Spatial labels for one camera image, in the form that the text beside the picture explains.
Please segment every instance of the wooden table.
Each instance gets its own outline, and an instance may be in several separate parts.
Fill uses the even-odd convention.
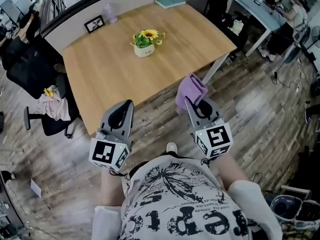
[[[166,32],[166,39],[152,55],[139,58],[130,42],[133,34],[146,28]],[[81,117],[92,135],[114,104],[131,99],[138,105],[215,61],[203,79],[207,83],[235,49],[191,6],[162,9],[148,4],[80,37],[64,49],[63,59]]]

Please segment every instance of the sneaker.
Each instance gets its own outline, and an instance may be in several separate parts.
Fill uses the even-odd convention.
[[[261,56],[264,57],[264,58],[269,55],[268,51],[265,50],[265,49],[262,49],[261,46],[258,47],[258,51],[260,52]]]
[[[269,54],[268,57],[269,57],[269,60],[272,62],[274,62],[276,59],[276,55],[273,55],[273,54]]]
[[[167,151],[167,152],[173,151],[173,152],[175,152],[175,153],[177,154],[177,153],[178,153],[177,144],[174,143],[174,142],[169,142],[169,143],[166,145],[166,151]]]
[[[304,120],[305,120],[305,123],[308,125],[311,121],[311,118],[309,116],[307,116],[307,111],[305,110],[304,111]]]

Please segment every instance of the book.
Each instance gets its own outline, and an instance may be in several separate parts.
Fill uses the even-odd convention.
[[[154,2],[164,9],[168,9],[175,6],[181,6],[186,3],[185,0],[154,0]]]

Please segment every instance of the photo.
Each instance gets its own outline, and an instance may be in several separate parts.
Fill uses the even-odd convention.
[[[84,24],[86,30],[88,31],[88,33],[91,33],[99,28],[101,28],[102,26],[105,25],[104,20],[102,19],[102,16],[99,15],[98,17],[90,20],[89,22],[87,22],[86,24]]]

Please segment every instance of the laminate flooring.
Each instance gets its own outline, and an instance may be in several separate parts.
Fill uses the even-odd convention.
[[[310,84],[314,69],[304,56],[301,58],[302,75]],[[208,83],[208,96],[219,105],[231,127],[231,154],[250,179],[262,173],[260,186],[270,191],[276,191],[294,174],[298,151],[315,141],[315,122],[306,125],[304,121],[309,85],[304,77],[304,92],[297,61],[285,64],[278,75],[286,85],[299,79],[298,92],[293,83],[291,88],[273,84],[271,75],[281,63],[281,58],[271,63],[256,51],[249,58],[240,55],[235,62],[224,63]],[[203,78],[208,69],[197,75]],[[159,156],[169,141],[177,143],[179,155],[202,155],[190,136],[187,114],[176,113],[178,85],[136,108],[128,169]],[[9,81],[1,67],[0,88],[0,111],[5,114],[2,144],[24,149],[24,153],[0,151],[0,163],[14,162],[0,168],[17,175],[7,186],[23,221],[30,223],[37,240],[90,239],[101,169],[88,162],[90,136],[83,122],[77,119],[71,125],[72,139],[65,138],[63,132],[45,136],[40,120],[32,121],[31,130],[26,131],[24,108],[29,106],[32,112],[37,101]],[[30,189],[31,179],[41,187],[41,198]]]

